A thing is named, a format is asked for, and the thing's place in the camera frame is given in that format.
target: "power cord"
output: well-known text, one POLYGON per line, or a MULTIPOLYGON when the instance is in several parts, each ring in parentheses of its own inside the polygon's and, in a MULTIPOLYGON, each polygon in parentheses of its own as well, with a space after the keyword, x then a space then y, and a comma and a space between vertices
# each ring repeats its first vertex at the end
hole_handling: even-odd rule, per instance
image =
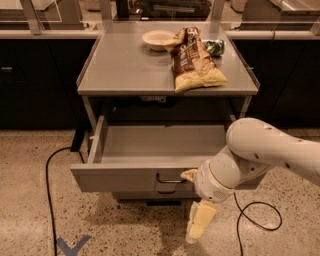
POLYGON ((259 201, 258 201, 258 202, 252 202, 252 203, 246 205, 243 209, 241 209, 241 207, 240 207, 240 205, 239 205, 239 203, 238 203, 238 200, 237 200, 236 193, 234 193, 233 195, 234 195, 234 200, 235 200, 235 202, 236 202, 236 204, 237 204, 237 207, 238 207, 238 209, 240 210, 240 215, 239 215, 238 220, 237 220, 237 236, 238 236, 238 241, 239 241, 239 245, 240 245, 240 255, 243 256, 243 247, 242 247, 242 242, 241 242, 241 238, 240 238, 240 231, 239 231, 239 224, 240 224, 240 219, 241 219, 241 217, 242 217, 242 216, 246 217, 252 224, 254 224, 255 226, 257 226, 258 228, 260 228, 260 229, 262 229, 262 230, 264 230, 264 231, 276 231, 276 230, 278 230, 278 229, 281 227, 281 225, 282 225, 282 217, 281 217, 281 214, 280 214, 280 212, 277 210, 276 207, 272 206, 271 204, 265 203, 265 202, 259 202, 259 201), (245 211, 247 208, 249 208, 251 205, 254 205, 254 204, 267 205, 267 206, 269 206, 270 208, 272 208, 273 210, 275 210, 275 212, 276 212, 276 213, 278 214, 278 216, 279 216, 279 225, 278 225, 277 227, 275 227, 275 228, 266 228, 266 227, 258 224, 258 223, 255 222, 254 220, 252 220, 250 217, 248 217, 248 216, 244 213, 244 211, 245 211))
MULTIPOLYGON (((50 209, 50 216, 51 216, 51 226, 52 226, 52 239, 53 239, 53 248, 54 248, 54 256, 58 255, 57 252, 57 235, 56 235, 56 225, 54 221, 54 213, 53 213, 53 206, 52 206, 52 200, 51 200, 51 193, 50 193, 50 183, 49 183, 49 163, 57 153, 63 151, 63 150, 72 150, 72 147, 65 147, 58 149, 54 153, 51 154, 51 156, 48 158, 46 163, 46 187, 47 187, 47 196, 48 196, 48 203, 49 203, 49 209, 50 209)), ((77 151, 80 155, 82 163, 84 163, 83 156, 80 151, 77 151)))

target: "blue tape mark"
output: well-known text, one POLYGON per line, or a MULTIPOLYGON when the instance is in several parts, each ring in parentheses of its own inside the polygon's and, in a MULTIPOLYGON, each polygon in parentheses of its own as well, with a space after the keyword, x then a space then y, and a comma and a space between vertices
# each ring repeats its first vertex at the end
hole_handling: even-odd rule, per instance
POLYGON ((82 239, 79 241, 79 243, 71 249, 65 241, 60 237, 57 239, 57 245, 60 247, 61 251, 66 256, 77 256, 78 252, 81 250, 81 248, 85 245, 85 243, 91 238, 91 236, 84 235, 82 239))

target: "lower drawer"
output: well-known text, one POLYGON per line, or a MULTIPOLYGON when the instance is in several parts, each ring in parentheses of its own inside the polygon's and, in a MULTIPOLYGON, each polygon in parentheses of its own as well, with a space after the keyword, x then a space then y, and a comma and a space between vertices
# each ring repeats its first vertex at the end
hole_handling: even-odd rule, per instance
POLYGON ((224 145, 223 125, 108 125, 100 116, 88 163, 71 170, 83 192, 194 198, 193 184, 181 172, 199 167, 224 145))

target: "chip bag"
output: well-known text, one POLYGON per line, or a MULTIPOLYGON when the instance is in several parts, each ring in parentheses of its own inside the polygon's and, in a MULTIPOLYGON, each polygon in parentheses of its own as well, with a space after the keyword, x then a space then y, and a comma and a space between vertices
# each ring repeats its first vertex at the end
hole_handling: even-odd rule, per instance
POLYGON ((175 92, 227 84, 202 43, 197 27, 181 29, 173 39, 163 42, 163 46, 172 58, 175 92))

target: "terrazzo floor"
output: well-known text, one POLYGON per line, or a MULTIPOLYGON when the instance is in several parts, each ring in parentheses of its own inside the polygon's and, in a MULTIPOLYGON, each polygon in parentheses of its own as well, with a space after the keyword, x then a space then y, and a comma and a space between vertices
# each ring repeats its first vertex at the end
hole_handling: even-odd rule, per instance
MULTIPOLYGON (((290 130, 320 142, 320 130, 290 130)), ((57 149, 71 145, 74 131, 0 131, 0 255, 53 255, 45 165, 57 149)), ((86 144, 81 151, 86 159, 86 144)), ((236 234, 239 210, 230 197, 197 244, 185 242, 191 200, 176 206, 115 201, 110 193, 82 193, 70 166, 78 153, 56 154, 49 184, 56 220, 58 255, 240 255, 236 234)), ((239 204, 264 201, 275 206, 283 224, 263 231, 240 220, 244 255, 319 255, 320 188, 275 168, 256 190, 237 191, 239 204)), ((246 213, 267 227, 279 223, 274 211, 252 206, 246 213)))

